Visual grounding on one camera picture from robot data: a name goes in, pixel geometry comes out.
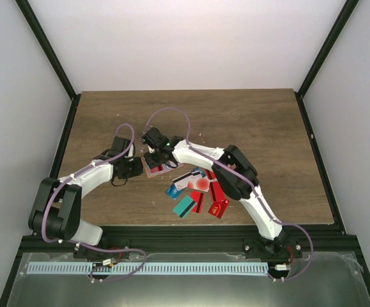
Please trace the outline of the pink card holder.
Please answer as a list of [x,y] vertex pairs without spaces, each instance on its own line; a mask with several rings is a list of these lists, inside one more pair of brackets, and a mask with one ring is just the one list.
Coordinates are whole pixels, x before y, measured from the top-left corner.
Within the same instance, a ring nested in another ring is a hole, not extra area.
[[156,176],[159,176],[161,174],[170,172],[176,168],[181,168],[183,167],[183,164],[178,164],[177,166],[168,166],[166,164],[162,164],[160,166],[157,166],[155,168],[150,168],[148,164],[145,161],[144,157],[141,157],[141,162],[143,163],[143,169],[148,178],[153,178]]

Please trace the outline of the red VIP card front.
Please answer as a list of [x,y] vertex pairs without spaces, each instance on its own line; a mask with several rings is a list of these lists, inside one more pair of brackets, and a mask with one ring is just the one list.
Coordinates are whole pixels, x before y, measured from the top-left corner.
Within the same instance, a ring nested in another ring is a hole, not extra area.
[[229,205],[229,200],[227,199],[220,200],[220,201],[214,201],[211,207],[209,208],[208,213],[218,219],[221,219],[228,205]]

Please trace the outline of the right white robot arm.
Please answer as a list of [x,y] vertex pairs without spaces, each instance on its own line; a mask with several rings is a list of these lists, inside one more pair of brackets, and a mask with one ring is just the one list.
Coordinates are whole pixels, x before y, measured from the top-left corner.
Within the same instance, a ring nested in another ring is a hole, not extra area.
[[266,254],[277,258],[287,250],[288,234],[261,191],[258,172],[237,146],[212,148],[178,136],[169,139],[155,127],[141,142],[148,147],[144,158],[151,168],[171,162],[213,172],[224,194],[239,201],[254,220]]

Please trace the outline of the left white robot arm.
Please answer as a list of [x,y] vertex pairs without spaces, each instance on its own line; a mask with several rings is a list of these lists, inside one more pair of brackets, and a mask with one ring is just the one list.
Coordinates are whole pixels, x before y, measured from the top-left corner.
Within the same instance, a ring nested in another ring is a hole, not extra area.
[[102,184],[126,182],[143,173],[135,145],[116,136],[109,149],[97,155],[87,166],[61,178],[42,180],[28,219],[28,227],[45,234],[48,241],[65,240],[88,245],[96,258],[106,257],[111,243],[102,237],[101,227],[81,218],[82,199]]

